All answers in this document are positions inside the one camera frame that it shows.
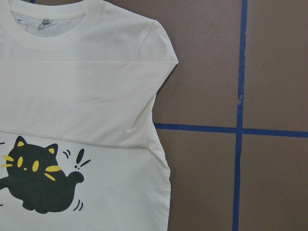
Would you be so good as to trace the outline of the cream long-sleeve cat shirt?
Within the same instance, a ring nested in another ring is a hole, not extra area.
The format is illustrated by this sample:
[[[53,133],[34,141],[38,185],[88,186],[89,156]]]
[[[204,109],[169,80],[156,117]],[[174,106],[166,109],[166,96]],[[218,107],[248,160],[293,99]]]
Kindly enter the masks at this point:
[[[158,21],[106,1],[1,1],[1,230],[167,230],[152,108],[177,63]]]

